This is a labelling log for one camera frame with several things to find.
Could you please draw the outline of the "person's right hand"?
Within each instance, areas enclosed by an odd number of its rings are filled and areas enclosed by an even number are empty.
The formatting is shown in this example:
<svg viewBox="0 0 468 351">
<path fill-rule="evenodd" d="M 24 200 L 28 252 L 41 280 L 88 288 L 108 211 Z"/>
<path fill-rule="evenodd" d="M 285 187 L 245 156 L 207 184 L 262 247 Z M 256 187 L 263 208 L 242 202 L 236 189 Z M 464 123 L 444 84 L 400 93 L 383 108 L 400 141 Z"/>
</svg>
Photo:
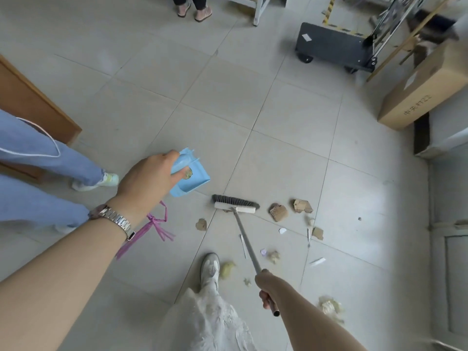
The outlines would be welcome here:
<svg viewBox="0 0 468 351">
<path fill-rule="evenodd" d="M 267 269 L 261 270 L 254 278 L 256 285 L 259 289 L 267 291 L 278 308 L 282 304 L 282 279 L 275 276 L 272 272 Z"/>
</svg>

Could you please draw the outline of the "person's left hand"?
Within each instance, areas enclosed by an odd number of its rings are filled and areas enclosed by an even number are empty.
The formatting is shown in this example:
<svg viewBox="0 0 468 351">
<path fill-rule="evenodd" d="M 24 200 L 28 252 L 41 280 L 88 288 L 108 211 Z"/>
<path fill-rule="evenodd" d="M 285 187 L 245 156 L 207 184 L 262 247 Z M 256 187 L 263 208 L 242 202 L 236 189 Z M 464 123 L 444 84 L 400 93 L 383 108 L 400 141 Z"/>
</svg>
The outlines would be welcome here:
<svg viewBox="0 0 468 351">
<path fill-rule="evenodd" d="M 120 181 L 116 195 L 106 204 L 136 228 L 179 182 L 171 179 L 172 165 L 178 157 L 179 152 L 171 150 L 140 160 Z"/>
</svg>

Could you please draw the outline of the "light blue plastic dustpan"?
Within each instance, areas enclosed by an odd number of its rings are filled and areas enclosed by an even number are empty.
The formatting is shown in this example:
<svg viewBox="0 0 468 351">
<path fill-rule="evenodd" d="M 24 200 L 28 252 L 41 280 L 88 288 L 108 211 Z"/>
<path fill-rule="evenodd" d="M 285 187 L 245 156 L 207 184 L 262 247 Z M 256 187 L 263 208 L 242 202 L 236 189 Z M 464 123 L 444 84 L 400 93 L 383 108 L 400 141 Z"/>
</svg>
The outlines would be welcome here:
<svg viewBox="0 0 468 351">
<path fill-rule="evenodd" d="M 184 196 L 208 183 L 211 179 L 199 158 L 194 155 L 194 151 L 188 147 L 179 152 L 178 159 L 172 165 L 171 174 L 175 174 L 185 167 L 188 167 L 185 177 L 169 192 L 172 197 Z"/>
</svg>

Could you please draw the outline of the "grey bristle broom metal handle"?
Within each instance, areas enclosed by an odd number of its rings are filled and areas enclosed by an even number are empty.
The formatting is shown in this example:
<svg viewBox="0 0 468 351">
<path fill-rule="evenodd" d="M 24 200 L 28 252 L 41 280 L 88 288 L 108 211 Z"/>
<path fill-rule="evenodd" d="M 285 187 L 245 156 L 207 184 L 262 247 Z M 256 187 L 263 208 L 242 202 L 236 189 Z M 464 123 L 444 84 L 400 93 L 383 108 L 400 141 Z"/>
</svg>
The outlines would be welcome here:
<svg viewBox="0 0 468 351">
<path fill-rule="evenodd" d="M 212 202 L 214 203 L 214 207 L 219 210 L 229 211 L 232 212 L 236 218 L 239 230 L 241 232 L 241 236 L 243 237 L 244 245 L 249 253 L 249 257 L 253 263 L 254 270 L 256 274 L 260 274 L 262 268 L 260 263 L 255 255 L 255 251 L 252 248 L 252 245 L 249 241 L 249 237 L 247 232 L 244 228 L 242 223 L 240 214 L 247 213 L 247 214 L 254 214 L 258 209 L 259 205 L 253 201 L 244 200 L 241 198 L 226 196 L 226 195 L 212 195 Z"/>
</svg>

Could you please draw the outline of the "person's left forearm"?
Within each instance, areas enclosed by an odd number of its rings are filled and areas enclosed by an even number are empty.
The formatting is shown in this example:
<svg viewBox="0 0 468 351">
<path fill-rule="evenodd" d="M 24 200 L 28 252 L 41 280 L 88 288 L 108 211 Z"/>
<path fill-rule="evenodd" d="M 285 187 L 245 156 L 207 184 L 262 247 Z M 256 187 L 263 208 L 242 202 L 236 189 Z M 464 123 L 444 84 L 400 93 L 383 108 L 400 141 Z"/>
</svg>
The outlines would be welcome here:
<svg viewBox="0 0 468 351">
<path fill-rule="evenodd" d="M 126 238 L 91 220 L 0 282 L 0 351 L 57 351 Z"/>
</svg>

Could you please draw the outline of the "person's white lace skirt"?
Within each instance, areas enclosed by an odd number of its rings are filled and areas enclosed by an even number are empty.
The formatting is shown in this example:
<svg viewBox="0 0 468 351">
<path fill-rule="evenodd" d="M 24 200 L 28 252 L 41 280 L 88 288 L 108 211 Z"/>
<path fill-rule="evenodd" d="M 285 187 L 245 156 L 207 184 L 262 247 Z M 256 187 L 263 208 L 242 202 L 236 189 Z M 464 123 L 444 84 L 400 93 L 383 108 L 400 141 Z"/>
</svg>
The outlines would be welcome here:
<svg viewBox="0 0 468 351">
<path fill-rule="evenodd" d="M 246 323 L 211 281 L 188 288 L 164 316 L 154 351 L 257 351 Z"/>
</svg>

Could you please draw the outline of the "large crumpled paper wad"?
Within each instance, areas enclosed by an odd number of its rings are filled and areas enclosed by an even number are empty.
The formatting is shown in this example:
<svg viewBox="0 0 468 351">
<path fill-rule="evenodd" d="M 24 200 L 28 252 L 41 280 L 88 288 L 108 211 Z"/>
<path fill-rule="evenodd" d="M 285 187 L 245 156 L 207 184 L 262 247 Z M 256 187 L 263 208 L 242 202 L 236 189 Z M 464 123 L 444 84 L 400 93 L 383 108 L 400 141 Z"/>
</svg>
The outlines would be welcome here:
<svg viewBox="0 0 468 351">
<path fill-rule="evenodd" d="M 340 302 L 336 301 L 331 296 L 323 295 L 318 298 L 317 307 L 330 319 L 338 324 L 344 325 L 344 319 L 342 318 L 344 309 Z"/>
</svg>

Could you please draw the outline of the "silver metal wristwatch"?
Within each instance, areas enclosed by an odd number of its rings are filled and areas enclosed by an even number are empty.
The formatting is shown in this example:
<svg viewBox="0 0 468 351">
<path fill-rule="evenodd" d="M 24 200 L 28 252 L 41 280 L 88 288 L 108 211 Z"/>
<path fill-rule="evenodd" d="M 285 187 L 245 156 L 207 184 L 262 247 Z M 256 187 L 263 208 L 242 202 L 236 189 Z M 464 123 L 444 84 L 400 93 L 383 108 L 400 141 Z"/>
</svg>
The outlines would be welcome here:
<svg viewBox="0 0 468 351">
<path fill-rule="evenodd" d="M 118 225 L 125 232 L 126 241 L 132 241 L 136 235 L 130 221 L 115 211 L 113 208 L 109 207 L 107 204 L 102 204 L 95 207 L 89 212 L 88 218 L 89 220 L 105 218 Z"/>
</svg>

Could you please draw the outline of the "ribbed corrugated cardboard scrap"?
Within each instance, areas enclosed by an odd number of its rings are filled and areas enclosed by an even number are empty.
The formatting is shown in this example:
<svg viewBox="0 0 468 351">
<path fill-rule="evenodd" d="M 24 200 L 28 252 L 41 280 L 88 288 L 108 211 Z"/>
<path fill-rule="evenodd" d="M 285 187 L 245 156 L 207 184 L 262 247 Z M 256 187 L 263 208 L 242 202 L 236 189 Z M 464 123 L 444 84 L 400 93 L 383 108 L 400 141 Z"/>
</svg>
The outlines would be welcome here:
<svg viewBox="0 0 468 351">
<path fill-rule="evenodd" d="M 281 204 L 273 203 L 269 208 L 269 214 L 275 222 L 281 222 L 284 219 L 288 218 L 289 212 L 288 209 Z"/>
</svg>

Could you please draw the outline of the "black platform trolley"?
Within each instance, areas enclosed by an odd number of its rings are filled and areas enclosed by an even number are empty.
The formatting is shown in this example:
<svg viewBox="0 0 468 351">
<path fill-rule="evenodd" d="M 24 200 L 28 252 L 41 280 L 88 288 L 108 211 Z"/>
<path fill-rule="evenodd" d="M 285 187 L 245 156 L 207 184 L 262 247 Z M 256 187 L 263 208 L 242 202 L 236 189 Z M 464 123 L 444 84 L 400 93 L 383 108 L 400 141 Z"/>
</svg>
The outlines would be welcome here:
<svg viewBox="0 0 468 351">
<path fill-rule="evenodd" d="M 378 55 L 401 28 L 409 16 L 413 16 L 424 0 L 389 0 L 386 9 L 376 17 L 374 29 L 365 35 L 330 23 L 336 0 L 330 0 L 323 12 L 320 25 L 301 24 L 295 53 L 305 64 L 315 58 L 343 66 L 349 74 L 357 71 L 374 72 Z"/>
</svg>

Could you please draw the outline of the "white cabinet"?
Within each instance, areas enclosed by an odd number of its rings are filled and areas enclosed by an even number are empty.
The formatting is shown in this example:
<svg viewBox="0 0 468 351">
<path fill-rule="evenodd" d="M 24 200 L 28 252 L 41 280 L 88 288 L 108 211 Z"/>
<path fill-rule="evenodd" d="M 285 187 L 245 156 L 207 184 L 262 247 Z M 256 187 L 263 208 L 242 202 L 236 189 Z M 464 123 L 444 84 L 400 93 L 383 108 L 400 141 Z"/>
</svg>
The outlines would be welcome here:
<svg viewBox="0 0 468 351">
<path fill-rule="evenodd" d="M 468 351 L 468 86 L 416 120 L 414 155 L 429 164 L 432 343 Z"/>
</svg>

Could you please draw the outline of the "large brown cardboard box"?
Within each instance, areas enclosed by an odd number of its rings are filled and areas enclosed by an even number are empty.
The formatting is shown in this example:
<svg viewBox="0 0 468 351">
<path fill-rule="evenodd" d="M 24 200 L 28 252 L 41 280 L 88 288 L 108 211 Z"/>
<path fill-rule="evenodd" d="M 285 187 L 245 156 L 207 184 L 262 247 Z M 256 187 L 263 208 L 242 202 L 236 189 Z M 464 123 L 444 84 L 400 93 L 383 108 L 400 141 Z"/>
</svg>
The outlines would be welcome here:
<svg viewBox="0 0 468 351">
<path fill-rule="evenodd" d="M 378 123 L 401 130 L 468 85 L 468 46 L 446 40 L 389 92 Z"/>
</svg>

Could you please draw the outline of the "long wooden stick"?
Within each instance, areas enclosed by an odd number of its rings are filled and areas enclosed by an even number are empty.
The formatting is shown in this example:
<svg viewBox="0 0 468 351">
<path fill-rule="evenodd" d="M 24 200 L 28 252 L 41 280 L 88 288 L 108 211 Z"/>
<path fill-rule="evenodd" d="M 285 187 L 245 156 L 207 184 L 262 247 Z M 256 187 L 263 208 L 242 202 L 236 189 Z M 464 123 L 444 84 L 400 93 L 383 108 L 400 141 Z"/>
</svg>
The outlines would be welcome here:
<svg viewBox="0 0 468 351">
<path fill-rule="evenodd" d="M 417 25 L 415 25 L 414 28 L 411 28 L 410 26 L 408 26 L 408 29 L 411 30 L 408 36 L 401 42 L 399 46 L 393 49 L 393 51 L 389 54 L 389 56 L 385 60 L 383 60 L 382 62 L 379 62 L 378 67 L 375 69 L 375 71 L 371 75 L 369 75 L 365 83 L 372 81 L 372 79 L 375 78 L 377 74 L 379 74 L 384 69 L 384 67 L 386 67 L 399 52 L 407 48 L 408 44 L 410 43 L 413 44 L 415 42 L 414 39 L 417 38 L 418 34 L 421 32 L 424 26 L 436 14 L 446 9 L 449 3 L 456 3 L 457 1 L 459 0 L 441 0 L 441 2 L 431 12 L 429 12 L 424 19 L 422 19 Z"/>
</svg>

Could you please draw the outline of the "dark grey blurred bundle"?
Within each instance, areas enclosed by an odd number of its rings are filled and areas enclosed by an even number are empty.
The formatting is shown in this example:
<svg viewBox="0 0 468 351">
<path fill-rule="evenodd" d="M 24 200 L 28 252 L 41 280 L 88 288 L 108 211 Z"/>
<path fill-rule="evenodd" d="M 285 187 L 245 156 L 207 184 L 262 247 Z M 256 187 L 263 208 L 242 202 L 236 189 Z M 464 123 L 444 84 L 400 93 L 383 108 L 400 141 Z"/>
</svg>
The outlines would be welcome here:
<svg viewBox="0 0 468 351">
<path fill-rule="evenodd" d="M 427 16 L 428 11 L 420 9 L 407 19 L 410 32 L 412 32 Z M 424 41 L 441 44 L 447 39 L 459 40 L 459 35 L 454 28 L 455 20 L 436 14 L 419 31 L 419 37 Z"/>
</svg>

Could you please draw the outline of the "white metal frame leg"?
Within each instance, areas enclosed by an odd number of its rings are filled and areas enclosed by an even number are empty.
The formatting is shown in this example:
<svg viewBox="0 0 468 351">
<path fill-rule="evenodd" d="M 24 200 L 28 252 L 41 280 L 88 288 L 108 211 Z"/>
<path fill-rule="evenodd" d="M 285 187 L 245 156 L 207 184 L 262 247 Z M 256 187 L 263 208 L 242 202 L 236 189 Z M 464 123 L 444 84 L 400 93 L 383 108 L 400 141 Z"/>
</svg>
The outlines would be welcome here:
<svg viewBox="0 0 468 351">
<path fill-rule="evenodd" d="M 245 6 L 254 11 L 252 23 L 253 26 L 257 27 L 259 25 L 260 17 L 266 10 L 267 6 L 271 0 L 227 0 L 233 2 L 237 5 Z"/>
</svg>

